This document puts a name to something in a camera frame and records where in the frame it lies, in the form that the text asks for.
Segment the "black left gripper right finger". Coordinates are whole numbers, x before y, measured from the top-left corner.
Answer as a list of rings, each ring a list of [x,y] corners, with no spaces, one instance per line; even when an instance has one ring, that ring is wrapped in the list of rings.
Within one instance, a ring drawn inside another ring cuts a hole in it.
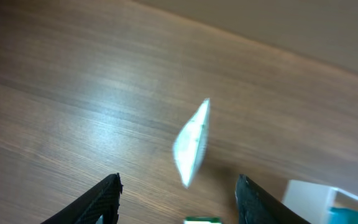
[[[239,224],[309,224],[246,175],[239,176],[235,196]]]

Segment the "teal mouthwash bottle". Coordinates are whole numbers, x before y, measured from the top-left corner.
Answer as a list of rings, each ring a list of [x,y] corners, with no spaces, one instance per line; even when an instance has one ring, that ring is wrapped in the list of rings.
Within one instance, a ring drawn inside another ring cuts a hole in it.
[[[329,214],[329,224],[358,224],[358,212],[355,210],[333,207]]]

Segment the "white floral lotion tube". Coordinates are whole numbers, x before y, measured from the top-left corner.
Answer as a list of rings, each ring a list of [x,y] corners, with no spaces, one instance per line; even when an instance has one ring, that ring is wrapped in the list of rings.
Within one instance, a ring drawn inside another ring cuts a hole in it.
[[[209,134],[210,99],[205,98],[173,143],[173,160],[188,189],[204,159]]]

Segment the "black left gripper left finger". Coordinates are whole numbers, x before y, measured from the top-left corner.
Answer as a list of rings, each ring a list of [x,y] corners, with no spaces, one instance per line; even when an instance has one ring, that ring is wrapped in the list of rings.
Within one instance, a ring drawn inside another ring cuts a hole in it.
[[[42,224],[116,224],[123,185],[110,174]]]

